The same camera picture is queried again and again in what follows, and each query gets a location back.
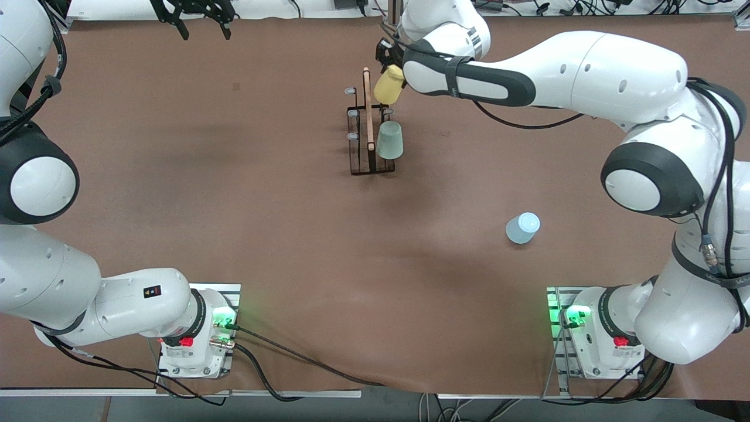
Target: brown table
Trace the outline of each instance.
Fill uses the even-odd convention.
[[[41,228],[94,256],[105,276],[176,267],[193,282],[242,283],[242,325],[392,387],[534,395],[551,361],[545,288],[640,282],[667,260],[671,223],[625,211],[599,184],[623,138],[609,122],[520,131],[468,101],[407,90],[394,116],[406,138],[396,173],[354,177],[344,88],[377,66],[376,19],[241,21],[229,42],[213,22],[187,25],[184,42],[157,23],[76,23],[64,91],[37,117],[82,178],[73,208]],[[608,31],[675,50],[691,74],[750,101],[750,38],[730,17],[499,18],[490,27],[488,60],[566,30]],[[492,110],[529,124],[570,115]],[[738,159],[749,145],[738,145]],[[541,217],[541,231],[512,246],[504,226],[523,211]],[[29,323],[0,324],[3,387],[147,387],[67,361]],[[748,347],[750,334],[732,336],[676,370],[664,393],[750,399],[740,388]],[[277,389],[358,387],[253,348]],[[88,349],[153,367],[140,336]],[[261,388],[242,358],[199,386]]]

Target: wooden stick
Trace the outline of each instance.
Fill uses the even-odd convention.
[[[364,114],[367,117],[367,150],[375,150],[375,130],[373,129],[373,101],[372,86],[370,84],[370,69],[362,70],[362,79],[364,81]]]

